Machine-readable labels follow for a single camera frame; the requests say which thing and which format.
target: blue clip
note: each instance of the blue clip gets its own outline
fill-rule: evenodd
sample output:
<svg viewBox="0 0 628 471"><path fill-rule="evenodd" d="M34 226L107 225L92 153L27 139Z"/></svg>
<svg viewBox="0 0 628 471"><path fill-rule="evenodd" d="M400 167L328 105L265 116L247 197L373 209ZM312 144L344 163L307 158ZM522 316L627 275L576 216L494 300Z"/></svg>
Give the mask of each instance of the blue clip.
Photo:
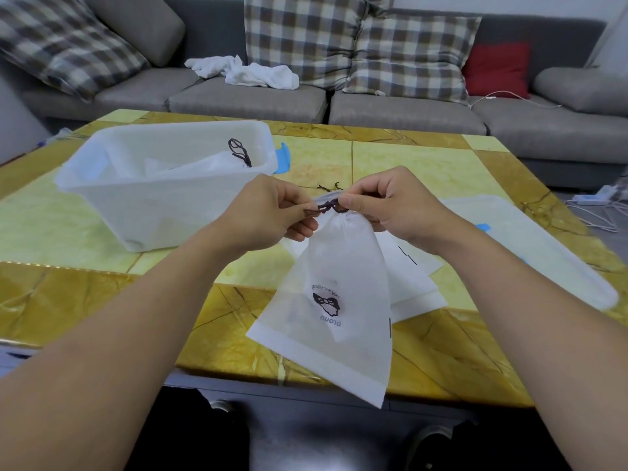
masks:
<svg viewBox="0 0 628 471"><path fill-rule="evenodd" d="M277 165L279 166L275 173L290 171L290 150L288 146L281 142L281 149L277 149L275 152L277 153Z"/></svg>

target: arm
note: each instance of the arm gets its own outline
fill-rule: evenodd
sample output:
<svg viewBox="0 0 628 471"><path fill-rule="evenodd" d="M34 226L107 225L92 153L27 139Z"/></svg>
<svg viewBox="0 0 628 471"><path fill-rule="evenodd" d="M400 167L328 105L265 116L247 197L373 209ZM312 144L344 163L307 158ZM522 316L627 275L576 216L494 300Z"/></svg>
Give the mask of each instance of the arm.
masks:
<svg viewBox="0 0 628 471"><path fill-rule="evenodd" d="M0 380L0 468L122 469L220 271L303 240L310 198L260 175L215 222Z"/></svg>
<svg viewBox="0 0 628 471"><path fill-rule="evenodd" d="M361 195L373 192L382 198ZM574 469L625 466L628 328L452 213L404 167L362 179L340 204L453 266Z"/></svg>

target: forearm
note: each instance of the forearm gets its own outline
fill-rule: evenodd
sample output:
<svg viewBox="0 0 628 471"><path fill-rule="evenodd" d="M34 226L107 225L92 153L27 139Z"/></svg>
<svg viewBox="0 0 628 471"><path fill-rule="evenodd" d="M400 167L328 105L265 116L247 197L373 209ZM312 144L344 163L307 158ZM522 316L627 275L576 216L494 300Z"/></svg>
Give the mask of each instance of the forearm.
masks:
<svg viewBox="0 0 628 471"><path fill-rule="evenodd" d="M214 279L235 257L219 232L196 235L5 377L0 467L52 459L64 469L122 468Z"/></svg>
<svg viewBox="0 0 628 471"><path fill-rule="evenodd" d="M572 467L625 463L628 330L466 223L441 255L458 272Z"/></svg>

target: person's left hand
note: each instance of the person's left hand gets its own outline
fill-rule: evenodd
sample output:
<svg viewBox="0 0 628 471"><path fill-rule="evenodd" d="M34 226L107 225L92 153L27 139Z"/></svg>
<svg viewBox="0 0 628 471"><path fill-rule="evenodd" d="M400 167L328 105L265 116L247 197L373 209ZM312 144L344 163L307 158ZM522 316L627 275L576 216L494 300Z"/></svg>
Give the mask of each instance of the person's left hand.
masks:
<svg viewBox="0 0 628 471"><path fill-rule="evenodd" d="M318 222L305 210L318 211L318 206L298 186L258 175L213 224L243 252L254 251L270 248L283 237L311 237Z"/></svg>

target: red pillow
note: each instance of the red pillow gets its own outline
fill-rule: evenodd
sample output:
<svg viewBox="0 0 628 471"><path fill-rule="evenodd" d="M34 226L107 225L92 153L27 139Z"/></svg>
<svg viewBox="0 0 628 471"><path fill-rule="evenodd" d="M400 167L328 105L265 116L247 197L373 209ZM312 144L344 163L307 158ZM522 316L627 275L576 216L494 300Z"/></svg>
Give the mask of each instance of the red pillow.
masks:
<svg viewBox="0 0 628 471"><path fill-rule="evenodd" d="M471 96L487 96L495 91L510 91L524 99L528 92L530 43L476 44L462 74ZM506 92L497 97L516 97Z"/></svg>

